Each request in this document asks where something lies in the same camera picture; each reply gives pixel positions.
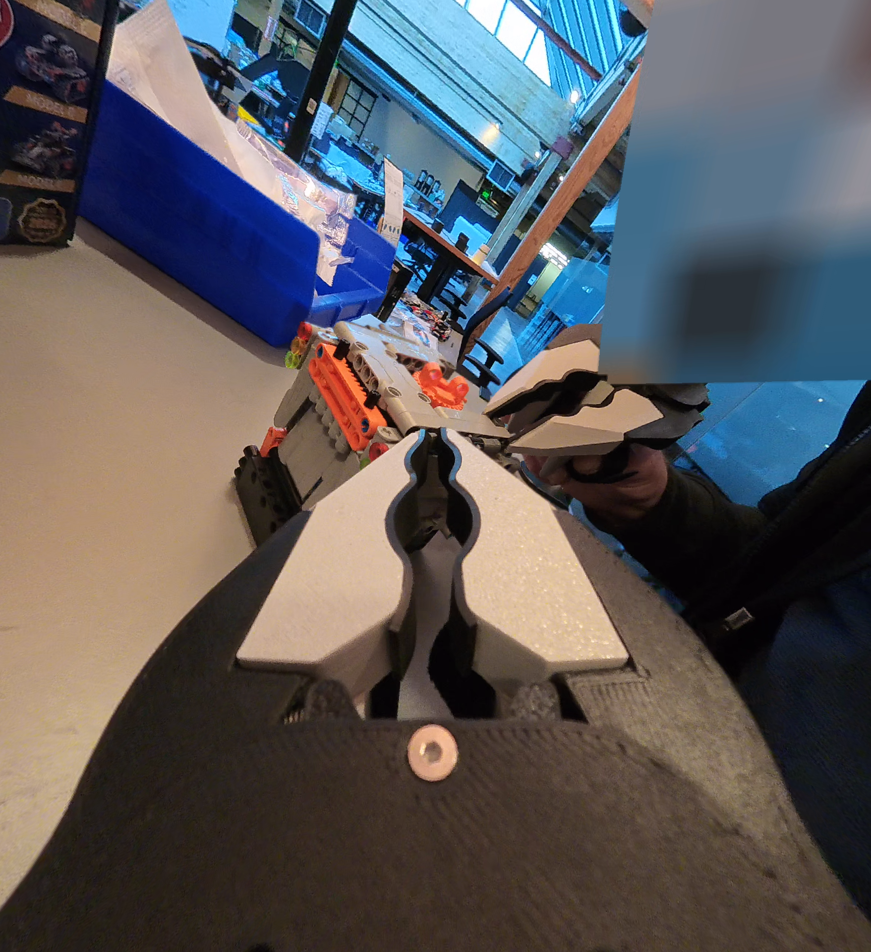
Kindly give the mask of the dark robot kit box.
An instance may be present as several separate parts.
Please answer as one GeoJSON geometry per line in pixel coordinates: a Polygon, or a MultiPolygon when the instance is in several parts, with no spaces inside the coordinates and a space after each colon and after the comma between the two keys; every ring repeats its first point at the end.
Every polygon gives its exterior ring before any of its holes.
{"type": "Polygon", "coordinates": [[[0,1],[0,244],[68,244],[118,2],[0,1]]]}

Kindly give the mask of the black office chair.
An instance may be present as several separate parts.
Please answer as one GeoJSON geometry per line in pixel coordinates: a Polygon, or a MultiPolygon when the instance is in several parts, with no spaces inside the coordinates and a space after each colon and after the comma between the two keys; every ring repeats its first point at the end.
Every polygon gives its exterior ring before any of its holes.
{"type": "Polygon", "coordinates": [[[463,333],[453,334],[451,362],[485,400],[531,360],[527,345],[519,344],[527,320],[508,307],[512,296],[501,292],[459,326],[463,333]]]}

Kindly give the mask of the person's jeans leg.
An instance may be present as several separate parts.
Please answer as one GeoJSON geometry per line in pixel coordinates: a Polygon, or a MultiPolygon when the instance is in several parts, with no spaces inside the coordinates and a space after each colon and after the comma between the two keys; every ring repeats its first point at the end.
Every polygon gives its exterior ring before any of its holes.
{"type": "Polygon", "coordinates": [[[799,814],[871,920],[871,568],[793,604],[738,686],[799,814]]]}

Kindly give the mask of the blue plastic bin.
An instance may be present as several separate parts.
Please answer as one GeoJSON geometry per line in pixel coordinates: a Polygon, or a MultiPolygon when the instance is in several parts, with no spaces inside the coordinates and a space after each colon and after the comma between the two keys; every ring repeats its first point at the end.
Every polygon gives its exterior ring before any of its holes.
{"type": "Polygon", "coordinates": [[[334,282],[317,276],[318,236],[105,82],[79,214],[274,347],[300,322],[375,313],[393,248],[360,220],[334,282]]]}

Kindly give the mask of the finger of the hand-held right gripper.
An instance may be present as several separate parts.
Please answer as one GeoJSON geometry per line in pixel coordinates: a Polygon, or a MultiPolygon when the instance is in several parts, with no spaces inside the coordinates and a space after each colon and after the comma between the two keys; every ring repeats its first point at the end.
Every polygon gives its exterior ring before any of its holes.
{"type": "Polygon", "coordinates": [[[568,343],[542,351],[489,400],[484,415],[508,432],[623,432],[644,422],[644,399],[606,403],[616,386],[598,370],[596,343],[568,343]]]}
{"type": "Polygon", "coordinates": [[[702,421],[707,390],[524,390],[503,395],[510,449],[604,455],[623,443],[662,448],[702,421]]]}

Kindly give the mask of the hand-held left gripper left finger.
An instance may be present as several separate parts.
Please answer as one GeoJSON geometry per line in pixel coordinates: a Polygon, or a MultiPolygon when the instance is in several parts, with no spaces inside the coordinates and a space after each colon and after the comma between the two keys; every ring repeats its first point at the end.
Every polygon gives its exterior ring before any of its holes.
{"type": "Polygon", "coordinates": [[[310,512],[237,651],[245,668],[337,681],[395,715],[416,642],[409,555],[433,536],[419,489],[431,438],[410,435],[310,512]]]}

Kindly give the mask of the grey orange toy brick assembly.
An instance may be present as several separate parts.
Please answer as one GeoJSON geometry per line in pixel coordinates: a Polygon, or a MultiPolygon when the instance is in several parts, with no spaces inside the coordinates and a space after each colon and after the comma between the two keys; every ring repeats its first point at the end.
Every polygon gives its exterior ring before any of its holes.
{"type": "Polygon", "coordinates": [[[485,416],[477,384],[416,321],[301,323],[287,358],[294,381],[262,445],[247,446],[234,472],[257,544],[418,430],[454,430],[491,456],[504,451],[506,432],[485,416]]]}

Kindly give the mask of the clear plastic bags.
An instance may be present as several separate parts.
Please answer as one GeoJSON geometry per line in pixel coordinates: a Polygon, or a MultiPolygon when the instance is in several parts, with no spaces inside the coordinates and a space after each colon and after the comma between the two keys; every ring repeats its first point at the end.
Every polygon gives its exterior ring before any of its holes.
{"type": "Polygon", "coordinates": [[[320,182],[242,119],[212,103],[171,9],[150,2],[116,27],[108,79],[320,237],[318,277],[334,284],[355,196],[320,182]]]}

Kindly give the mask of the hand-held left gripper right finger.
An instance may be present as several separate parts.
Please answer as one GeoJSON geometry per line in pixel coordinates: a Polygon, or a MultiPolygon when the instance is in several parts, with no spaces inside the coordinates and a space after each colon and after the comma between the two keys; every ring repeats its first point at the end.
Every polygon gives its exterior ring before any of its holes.
{"type": "Polygon", "coordinates": [[[461,545],[439,632],[439,693],[453,716],[490,718],[523,684],[627,667],[554,507],[453,432],[439,433],[439,476],[461,545]]]}

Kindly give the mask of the brown background table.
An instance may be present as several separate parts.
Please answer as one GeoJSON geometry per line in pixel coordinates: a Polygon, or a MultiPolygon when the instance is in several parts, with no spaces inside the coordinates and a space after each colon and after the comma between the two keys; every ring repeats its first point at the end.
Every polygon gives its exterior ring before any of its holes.
{"type": "Polygon", "coordinates": [[[491,268],[477,264],[463,250],[452,244],[448,237],[435,232],[427,222],[416,216],[408,208],[403,209],[403,218],[404,228],[413,227],[421,232],[422,240],[426,245],[434,248],[437,256],[434,265],[429,270],[429,276],[420,289],[420,297],[431,296],[440,292],[448,279],[458,269],[478,276],[480,279],[489,282],[491,287],[498,282],[498,275],[491,268]]]}

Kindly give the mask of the person's right hand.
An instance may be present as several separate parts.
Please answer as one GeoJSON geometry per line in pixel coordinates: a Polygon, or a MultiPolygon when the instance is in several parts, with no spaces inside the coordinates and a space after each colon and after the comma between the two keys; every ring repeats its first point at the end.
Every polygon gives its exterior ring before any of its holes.
{"type": "Polygon", "coordinates": [[[543,482],[557,485],[584,507],[599,529],[623,529],[645,517],[658,505],[667,487],[667,459],[658,449],[632,446],[626,480],[614,483],[578,482],[565,468],[542,475],[545,458],[526,456],[528,469],[543,482]]]}

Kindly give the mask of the black metal bar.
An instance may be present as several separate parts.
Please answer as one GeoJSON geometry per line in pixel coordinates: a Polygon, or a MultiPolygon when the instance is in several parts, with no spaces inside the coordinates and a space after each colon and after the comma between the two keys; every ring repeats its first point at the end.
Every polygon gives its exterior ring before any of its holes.
{"type": "Polygon", "coordinates": [[[330,12],[306,87],[286,137],[285,154],[298,165],[302,164],[307,152],[315,115],[330,81],[356,6],[357,1],[335,1],[330,12]]]}

